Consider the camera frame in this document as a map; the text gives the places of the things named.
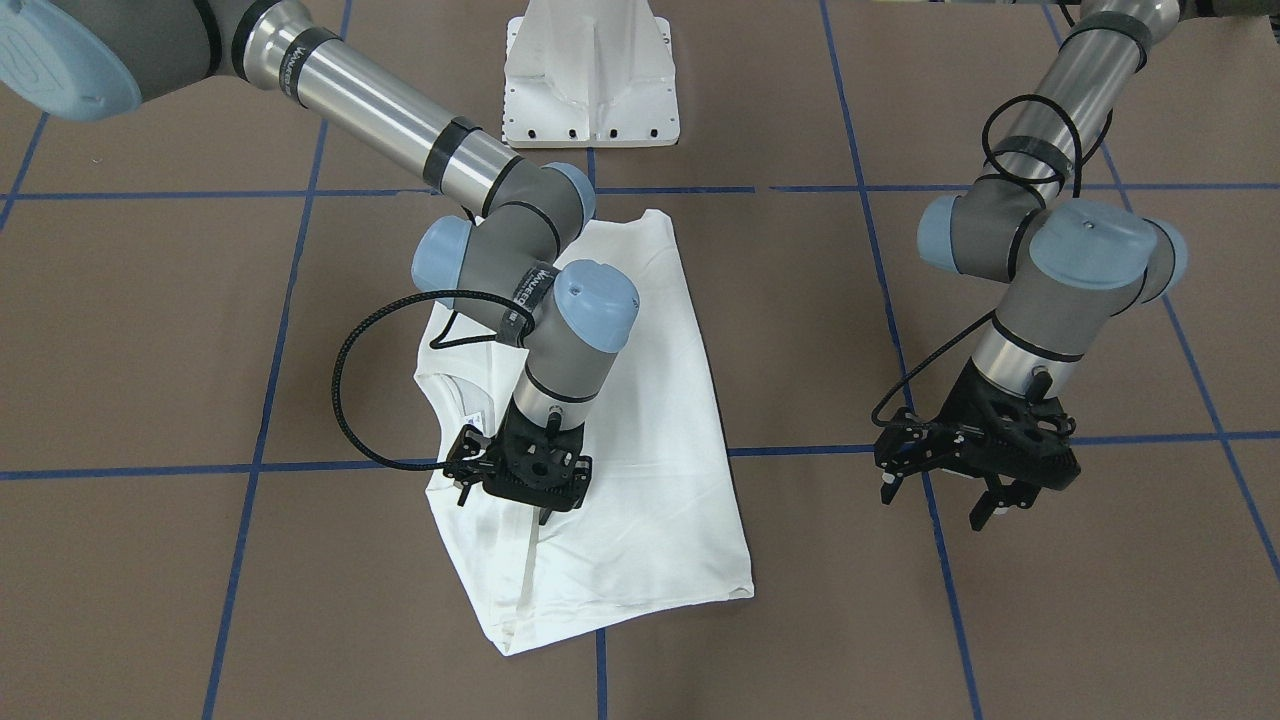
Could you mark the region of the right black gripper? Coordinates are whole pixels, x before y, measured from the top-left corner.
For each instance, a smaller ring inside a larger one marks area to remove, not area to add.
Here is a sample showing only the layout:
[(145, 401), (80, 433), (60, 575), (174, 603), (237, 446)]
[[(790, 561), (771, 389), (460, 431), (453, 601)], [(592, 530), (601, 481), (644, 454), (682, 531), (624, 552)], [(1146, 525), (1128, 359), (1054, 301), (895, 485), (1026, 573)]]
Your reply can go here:
[(508, 404), (493, 437), (465, 424), (445, 459), (443, 473), (460, 492), (463, 507), (475, 484), (497, 498), (539, 507), (538, 525), (556, 512), (582, 506), (593, 475), (593, 457), (582, 452), (585, 425), (563, 428), (563, 414), (553, 410), (545, 425)]

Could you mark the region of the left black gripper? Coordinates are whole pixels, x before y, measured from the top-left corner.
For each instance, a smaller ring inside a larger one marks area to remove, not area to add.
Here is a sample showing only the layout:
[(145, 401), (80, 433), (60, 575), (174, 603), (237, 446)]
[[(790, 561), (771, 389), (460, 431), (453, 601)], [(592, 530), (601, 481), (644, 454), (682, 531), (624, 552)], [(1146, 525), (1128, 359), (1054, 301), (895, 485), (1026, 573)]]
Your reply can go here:
[(1048, 368), (1034, 366), (1028, 393), (1009, 393), (968, 361), (937, 416), (923, 421), (901, 407), (882, 430), (874, 445), (879, 501), (890, 506), (901, 477), (920, 471), (986, 478), (969, 512), (970, 528), (982, 530), (993, 515), (1029, 509), (1036, 487), (1065, 489), (1082, 469), (1070, 445), (1076, 424), (1051, 396), (1053, 387)]

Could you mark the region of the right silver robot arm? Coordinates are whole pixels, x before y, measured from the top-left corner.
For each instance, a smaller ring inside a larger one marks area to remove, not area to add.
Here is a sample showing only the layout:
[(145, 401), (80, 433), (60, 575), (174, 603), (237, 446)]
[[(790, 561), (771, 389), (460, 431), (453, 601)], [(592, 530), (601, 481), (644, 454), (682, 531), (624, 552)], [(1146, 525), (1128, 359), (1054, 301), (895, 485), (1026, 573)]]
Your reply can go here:
[(416, 293), (362, 320), (335, 357), (332, 406), (346, 438), (388, 468), (412, 464), (371, 450), (342, 398), (356, 341), (376, 322), (436, 301), (480, 341), (526, 354), (495, 428), (465, 421), (433, 468), (467, 498), (474, 487), (539, 510), (539, 521), (582, 506), (593, 479), (588, 415), (640, 309), (622, 270), (571, 260), (596, 215), (596, 191), (568, 163), (540, 165), (353, 47), (302, 1), (5, 1), (3, 82), (64, 120), (122, 117), (215, 78), (278, 94), (362, 145), (326, 190), (401, 190), (404, 173), (461, 217), (443, 217), (411, 263)]

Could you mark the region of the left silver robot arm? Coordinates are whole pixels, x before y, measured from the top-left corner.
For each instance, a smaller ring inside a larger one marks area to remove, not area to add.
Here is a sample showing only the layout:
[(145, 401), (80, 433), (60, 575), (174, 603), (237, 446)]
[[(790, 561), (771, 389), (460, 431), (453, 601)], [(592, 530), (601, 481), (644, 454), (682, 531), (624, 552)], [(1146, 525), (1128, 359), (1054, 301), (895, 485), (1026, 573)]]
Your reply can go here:
[(916, 229), (923, 261), (1002, 283), (1004, 296), (941, 346), (947, 352), (978, 334), (934, 415), (909, 406), (884, 415), (918, 369), (870, 410), (879, 501), (891, 505), (909, 477), (972, 478), (983, 484), (968, 515), (973, 530), (1080, 475), (1076, 419), (1062, 406), (1068, 382), (1107, 320), (1166, 301), (1189, 266), (1175, 225), (1082, 195), (1125, 87), (1187, 22), (1266, 18), (1277, 31), (1275, 1), (1064, 1), (1059, 9), (1068, 31), (1043, 78), (987, 117), (980, 174), (965, 192), (932, 201)]

